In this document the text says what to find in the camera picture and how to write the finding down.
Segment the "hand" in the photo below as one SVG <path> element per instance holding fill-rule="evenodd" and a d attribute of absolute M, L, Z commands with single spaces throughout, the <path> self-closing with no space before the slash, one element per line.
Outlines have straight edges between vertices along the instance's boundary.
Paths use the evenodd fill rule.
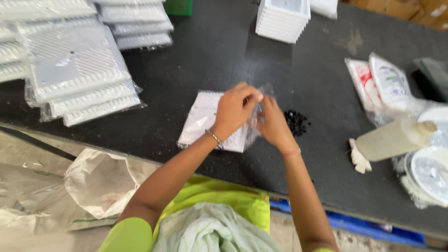
<path fill-rule="evenodd" d="M 245 82 L 238 83 L 221 97 L 215 124 L 210 131 L 223 142 L 249 119 L 261 100 L 263 94 L 255 87 Z"/>
<path fill-rule="evenodd" d="M 264 116 L 265 123 L 258 122 L 257 128 L 263 137 L 276 146 L 282 154 L 299 149 L 299 145 L 294 139 L 276 100 L 272 96 L 264 96 L 262 104 L 264 112 L 258 116 Z"/>

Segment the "bracelet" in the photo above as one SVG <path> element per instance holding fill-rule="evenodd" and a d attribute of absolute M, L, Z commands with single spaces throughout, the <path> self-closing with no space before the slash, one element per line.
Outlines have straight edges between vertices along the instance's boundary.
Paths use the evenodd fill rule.
<path fill-rule="evenodd" d="M 213 132 L 211 132 L 210 130 L 205 130 L 206 133 L 210 133 L 215 139 L 216 141 L 218 141 L 218 149 L 220 150 L 224 150 L 224 145 L 223 143 L 221 143 L 221 141 L 218 139 L 217 136 L 215 136 L 215 134 L 213 134 Z"/>
<path fill-rule="evenodd" d="M 286 153 L 286 154 L 282 154 L 281 156 L 282 156 L 283 158 L 285 158 L 285 157 L 292 156 L 292 155 L 294 155 L 294 154 L 299 154 L 299 153 L 301 153 L 301 152 L 302 152 L 302 151 L 301 151 L 300 149 L 298 149 L 298 150 L 295 150 L 295 151 L 288 152 L 288 153 Z"/>

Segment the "plastic bottle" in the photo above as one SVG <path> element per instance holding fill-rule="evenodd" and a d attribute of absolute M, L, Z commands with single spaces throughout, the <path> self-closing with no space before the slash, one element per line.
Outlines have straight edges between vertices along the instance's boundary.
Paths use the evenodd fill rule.
<path fill-rule="evenodd" d="M 358 137 L 356 147 L 367 160 L 380 161 L 428 147 L 436 130 L 432 121 L 401 119 Z"/>

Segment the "black plastic granule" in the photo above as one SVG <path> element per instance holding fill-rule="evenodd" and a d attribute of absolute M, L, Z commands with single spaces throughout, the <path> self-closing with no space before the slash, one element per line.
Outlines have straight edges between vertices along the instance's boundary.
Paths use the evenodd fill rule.
<path fill-rule="evenodd" d="M 306 133 L 305 121 L 308 120 L 306 116 L 292 109 L 283 112 L 283 114 L 286 118 L 289 129 L 294 136 L 301 136 Z"/>

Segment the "black table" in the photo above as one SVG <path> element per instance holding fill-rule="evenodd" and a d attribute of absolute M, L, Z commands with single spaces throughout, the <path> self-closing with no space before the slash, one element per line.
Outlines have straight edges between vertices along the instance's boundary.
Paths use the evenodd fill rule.
<path fill-rule="evenodd" d="M 447 238 L 448 209 L 418 210 L 390 161 L 372 164 L 365 175 L 354 171 L 348 139 L 374 126 L 344 58 L 367 60 L 376 52 L 411 73 L 415 58 L 448 59 L 448 33 L 339 4 L 337 20 L 312 15 L 297 43 L 288 45 L 257 36 L 256 14 L 250 0 L 195 0 L 193 16 L 172 17 L 174 46 L 123 53 L 134 81 L 144 88 L 144 109 L 72 128 L 60 120 L 40 123 L 39 109 L 23 99 L 23 81 L 15 81 L 0 85 L 0 124 L 163 163 L 180 151 L 176 141 L 199 89 L 271 83 L 280 107 L 312 122 L 297 141 L 324 207 Z M 421 97 L 410 76 L 409 81 Z M 288 193 L 281 156 L 263 139 L 244 154 L 213 152 L 197 173 Z"/>

